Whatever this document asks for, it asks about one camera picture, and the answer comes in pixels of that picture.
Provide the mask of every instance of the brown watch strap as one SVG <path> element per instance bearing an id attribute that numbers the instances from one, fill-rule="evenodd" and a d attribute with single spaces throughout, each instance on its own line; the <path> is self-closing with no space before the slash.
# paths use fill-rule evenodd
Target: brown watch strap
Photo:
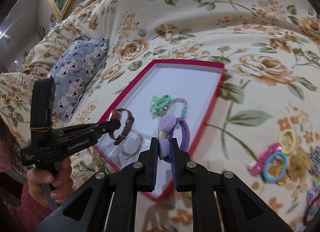
<path id="1" fill-rule="evenodd" d="M 112 119 L 112 113 L 114 113 L 114 112 L 121 113 L 123 111 L 127 111 L 128 117 L 127 117 L 127 121 L 125 122 L 125 126 L 124 126 L 124 129 L 122 130 L 121 134 L 117 138 L 115 138 L 113 132 L 109 133 L 110 138 L 112 140 L 115 140 L 115 142 L 113 143 L 114 145 L 119 145 L 123 140 L 125 140 L 125 138 L 129 134 L 129 132 L 131 131 L 132 124 L 134 122 L 134 117 L 132 116 L 132 113 L 129 110 L 126 110 L 126 109 L 115 109 L 115 110 L 112 110 L 111 113 L 110 113 L 111 119 Z"/>

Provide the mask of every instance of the metal screw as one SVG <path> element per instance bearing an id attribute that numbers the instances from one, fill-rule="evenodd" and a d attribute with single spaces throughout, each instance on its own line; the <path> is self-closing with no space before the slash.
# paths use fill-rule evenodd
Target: metal screw
<path id="1" fill-rule="evenodd" d="M 100 172 L 97 172 L 95 177 L 96 179 L 103 179 L 105 176 L 104 172 L 100 171 Z"/>
<path id="2" fill-rule="evenodd" d="M 139 168 L 141 168 L 142 166 L 143 166 L 143 164 L 140 163 L 140 162 L 135 162 L 135 163 L 133 164 L 133 167 L 136 168 L 136 169 L 139 169 Z"/>
<path id="3" fill-rule="evenodd" d="M 189 167 L 189 168 L 194 168 L 194 167 L 196 167 L 197 166 L 197 164 L 195 163 L 195 162 L 187 162 L 187 166 Z"/>
<path id="4" fill-rule="evenodd" d="M 224 175 L 224 177 L 231 179 L 233 177 L 233 172 L 232 171 L 225 171 L 223 175 Z"/>

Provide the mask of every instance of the pink hair clip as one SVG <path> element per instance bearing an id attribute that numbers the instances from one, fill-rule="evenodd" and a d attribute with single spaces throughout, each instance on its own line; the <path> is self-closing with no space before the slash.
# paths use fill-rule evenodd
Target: pink hair clip
<path id="1" fill-rule="evenodd" d="M 275 152 L 279 152 L 280 150 L 281 150 L 281 144 L 273 143 L 272 145 L 270 145 L 269 149 L 266 152 L 259 155 L 258 162 L 253 161 L 249 164 L 249 166 L 247 167 L 248 170 L 251 172 L 251 174 L 255 176 L 259 175 L 260 173 L 263 172 L 264 165 L 268 160 L 268 158 L 270 157 L 270 155 L 272 155 Z"/>

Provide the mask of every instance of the finger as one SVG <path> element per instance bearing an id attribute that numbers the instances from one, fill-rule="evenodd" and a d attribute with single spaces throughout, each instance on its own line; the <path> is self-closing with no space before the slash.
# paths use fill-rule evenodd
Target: finger
<path id="1" fill-rule="evenodd" d="M 61 162 L 61 168 L 62 169 L 67 169 L 69 167 L 69 165 L 71 164 L 71 160 L 70 157 L 64 158 Z"/>
<path id="2" fill-rule="evenodd" d="M 65 184 L 61 185 L 60 187 L 51 192 L 51 198 L 57 200 L 66 197 L 72 190 L 72 186 L 73 180 L 69 178 Z"/>
<path id="3" fill-rule="evenodd" d="M 72 193 L 73 193 L 73 190 L 71 190 L 66 197 L 56 200 L 56 203 L 58 204 L 63 203 L 67 198 L 69 198 L 72 195 Z"/>
<path id="4" fill-rule="evenodd" d="M 70 165 L 66 169 L 60 169 L 56 174 L 56 176 L 54 177 L 54 181 L 52 185 L 57 188 L 62 184 L 65 184 L 70 178 L 71 172 L 72 172 L 72 167 Z"/>
<path id="5" fill-rule="evenodd" d="M 44 183 L 51 183 L 53 181 L 53 175 L 51 172 L 38 168 L 29 170 L 27 172 L 27 178 L 29 186 L 33 187 Z"/>

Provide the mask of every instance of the tray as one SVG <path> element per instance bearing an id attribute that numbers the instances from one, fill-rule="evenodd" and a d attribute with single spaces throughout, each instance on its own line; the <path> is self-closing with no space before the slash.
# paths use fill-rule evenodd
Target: tray
<path id="1" fill-rule="evenodd" d="M 204 123 L 214 105 L 218 87 L 223 79 L 224 64 L 196 60 L 166 59 L 151 61 L 119 94 L 99 121 L 105 121 L 111 110 L 125 108 L 135 118 L 132 130 L 120 145 L 114 146 L 109 135 L 103 135 L 95 148 L 116 170 L 136 162 L 139 153 L 149 149 L 152 137 L 157 137 L 159 116 L 149 112 L 153 95 L 169 94 L 185 98 L 188 102 L 186 121 L 190 129 L 191 153 L 199 141 Z M 181 103 L 173 104 L 167 114 L 181 116 Z M 124 125 L 126 117 L 121 119 Z M 122 128 L 115 132 L 119 135 Z M 176 128 L 174 137 L 181 142 L 181 128 Z M 172 188 L 171 164 L 158 161 L 156 188 L 145 193 L 152 199 L 164 198 Z"/>

